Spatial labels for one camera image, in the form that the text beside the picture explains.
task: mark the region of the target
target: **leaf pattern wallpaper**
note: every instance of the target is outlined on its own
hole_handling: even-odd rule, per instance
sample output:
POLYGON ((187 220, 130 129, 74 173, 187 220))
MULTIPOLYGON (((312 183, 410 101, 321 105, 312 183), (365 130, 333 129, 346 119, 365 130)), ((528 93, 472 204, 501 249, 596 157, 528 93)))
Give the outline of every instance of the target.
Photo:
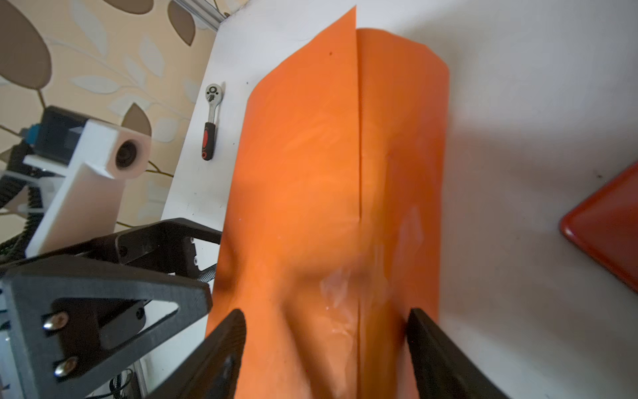
MULTIPOLYGON (((247 0, 208 0, 229 15, 247 0)), ((47 105, 152 138, 119 228, 161 217, 215 32, 172 0, 0 0, 0 169, 47 105)), ((24 226, 26 196, 0 211, 0 240, 24 226)))

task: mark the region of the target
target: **orange sheet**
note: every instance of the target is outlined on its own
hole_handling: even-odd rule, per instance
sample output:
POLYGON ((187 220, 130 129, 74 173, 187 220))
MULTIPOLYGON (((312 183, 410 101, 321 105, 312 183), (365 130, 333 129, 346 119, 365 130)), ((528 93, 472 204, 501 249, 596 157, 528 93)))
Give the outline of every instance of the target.
POLYGON ((207 326, 246 316, 236 398, 415 391, 403 325, 438 311, 449 78, 355 27, 353 9, 248 102, 207 326))

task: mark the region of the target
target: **white table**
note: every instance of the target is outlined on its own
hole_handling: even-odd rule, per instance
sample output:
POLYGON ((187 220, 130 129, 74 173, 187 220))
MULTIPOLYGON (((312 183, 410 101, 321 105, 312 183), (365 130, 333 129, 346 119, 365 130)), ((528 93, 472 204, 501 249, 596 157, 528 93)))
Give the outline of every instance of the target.
MULTIPOLYGON (((201 88, 225 83, 216 154, 200 93, 164 218, 222 228, 251 90, 354 4, 251 0, 224 22, 201 88)), ((450 66, 442 328, 513 399, 638 397, 638 295, 557 228, 638 158, 638 2, 360 0, 358 21, 450 66)), ((204 326, 145 358, 151 389, 204 326)))

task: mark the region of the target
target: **white surface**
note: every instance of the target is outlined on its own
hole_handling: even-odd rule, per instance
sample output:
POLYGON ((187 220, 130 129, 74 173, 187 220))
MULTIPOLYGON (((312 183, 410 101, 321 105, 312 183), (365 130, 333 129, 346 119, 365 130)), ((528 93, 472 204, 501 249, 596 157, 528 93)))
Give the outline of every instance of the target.
MULTIPOLYGON (((222 228, 251 90, 354 4, 251 0, 223 23, 164 218, 222 228), (213 82, 225 96, 205 162, 213 82)), ((637 397, 638 296, 557 227, 638 158, 638 3, 361 0, 358 21, 425 43, 450 66, 444 330, 514 399, 637 397)), ((147 358, 163 368, 157 380, 204 325, 147 358)))
MULTIPOLYGON (((42 209, 45 211, 51 206, 56 194, 62 188, 64 184, 64 177, 41 177, 38 179, 38 186, 40 187, 40 198, 42 199, 42 209)), ((21 204, 25 206, 25 213, 29 212, 29 204, 21 204)))
POLYGON ((49 160, 40 155, 26 155, 23 163, 25 165, 40 168, 47 172, 59 174, 60 176, 66 176, 68 173, 67 166, 65 164, 49 160))
POLYGON ((65 170, 64 181, 29 242, 27 257, 113 233, 126 180, 135 179, 146 170, 150 152, 150 137, 89 119, 65 170), (137 156, 131 165, 119 169, 115 158, 127 141, 134 143, 137 156))

